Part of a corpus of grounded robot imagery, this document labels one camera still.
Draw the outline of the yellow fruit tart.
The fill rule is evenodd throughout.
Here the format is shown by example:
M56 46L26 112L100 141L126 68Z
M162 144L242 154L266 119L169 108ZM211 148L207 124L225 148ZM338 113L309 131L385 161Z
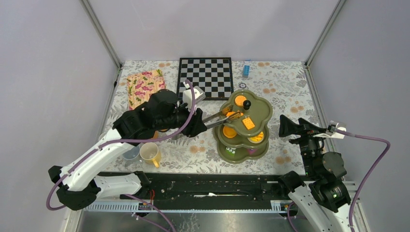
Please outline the yellow fruit tart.
M249 137L248 138L248 140L251 142L251 143L254 143L254 144L258 144L258 143L261 143L262 141L263 141L263 139L264 139L264 132L262 131L262 132L260 132L258 135L256 135L256 136L253 136L253 137Z

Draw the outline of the square orange cracker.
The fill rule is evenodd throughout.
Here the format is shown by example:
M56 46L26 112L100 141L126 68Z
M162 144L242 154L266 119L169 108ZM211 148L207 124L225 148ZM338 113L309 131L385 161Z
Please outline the square orange cracker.
M255 128L255 124L250 117L245 117L242 119L242 123L247 130Z

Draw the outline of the green three-tier serving stand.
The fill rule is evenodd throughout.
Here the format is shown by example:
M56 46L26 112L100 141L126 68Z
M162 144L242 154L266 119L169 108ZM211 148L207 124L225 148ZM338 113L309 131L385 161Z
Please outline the green three-tier serving stand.
M238 164L263 157L269 148L268 122L273 115L268 100L250 90L231 94L219 116L222 121L212 130L217 152L226 162Z

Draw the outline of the metal serving tongs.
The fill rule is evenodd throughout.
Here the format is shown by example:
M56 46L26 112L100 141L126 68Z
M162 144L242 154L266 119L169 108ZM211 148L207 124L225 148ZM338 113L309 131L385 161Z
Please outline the metal serving tongs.
M228 106L222 108L218 113L215 113L214 115L203 119L202 122L204 124L206 124L206 123L212 121L215 118L218 119L216 122L206 125L207 129L211 129L211 128L214 128L218 125L222 125L222 124L225 124L225 123L231 123L235 120L229 121L229 120L227 120L227 117L226 117L226 114L228 112L231 112L231 111L233 111L233 105L228 105Z

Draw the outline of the round waffle biscuit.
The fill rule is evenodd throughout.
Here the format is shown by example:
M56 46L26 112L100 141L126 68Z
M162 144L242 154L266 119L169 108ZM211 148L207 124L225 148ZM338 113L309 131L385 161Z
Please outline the round waffle biscuit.
M238 95L235 97L234 102L236 106L238 107L243 107L244 106L244 101L246 101L247 98L244 95Z

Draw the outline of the orange fish pastry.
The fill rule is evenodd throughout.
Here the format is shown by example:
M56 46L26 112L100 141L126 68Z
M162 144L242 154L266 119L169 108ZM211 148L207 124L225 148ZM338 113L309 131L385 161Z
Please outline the orange fish pastry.
M232 121L232 120L239 119L242 115L243 113L240 111L236 111L236 112L231 111L226 114L226 117L227 117L227 120Z

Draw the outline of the orange round bun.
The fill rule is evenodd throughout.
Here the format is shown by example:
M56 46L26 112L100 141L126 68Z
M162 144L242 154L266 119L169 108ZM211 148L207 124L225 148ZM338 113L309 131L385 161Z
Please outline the orange round bun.
M222 133L226 138L232 139L237 136L237 132L230 127L223 126Z

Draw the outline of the green kiwi cake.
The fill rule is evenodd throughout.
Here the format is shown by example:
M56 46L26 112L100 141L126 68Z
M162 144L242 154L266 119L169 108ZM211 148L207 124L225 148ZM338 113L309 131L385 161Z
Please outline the green kiwi cake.
M234 157L235 153L236 153L236 149L235 148L231 148L231 147L226 147L225 151L228 155Z

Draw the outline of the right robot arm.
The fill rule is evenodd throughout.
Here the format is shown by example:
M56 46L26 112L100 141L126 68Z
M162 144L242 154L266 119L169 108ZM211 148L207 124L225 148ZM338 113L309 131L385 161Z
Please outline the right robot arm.
M323 152L326 138L343 139L337 130L346 131L346 125L331 121L327 128L320 128L299 118L295 123L280 115L279 137L296 135L289 143L298 145L306 177L306 184L294 171L279 177L278 195L291 199L302 211L317 232L349 232L349 206L351 198L342 177L347 171L338 152Z

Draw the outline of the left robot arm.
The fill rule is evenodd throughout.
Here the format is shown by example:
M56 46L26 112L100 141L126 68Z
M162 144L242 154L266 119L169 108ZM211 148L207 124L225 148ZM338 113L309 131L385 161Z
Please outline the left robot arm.
M62 207L80 210L96 199L134 194L149 195L149 181L142 172L105 176L102 170L117 157L141 143L156 141L154 134L174 130L174 135L193 137L206 131L202 110L196 103L205 97L199 87L187 89L183 100L176 93L162 89L147 102L122 114L111 129L85 154L66 166L52 166L48 173Z

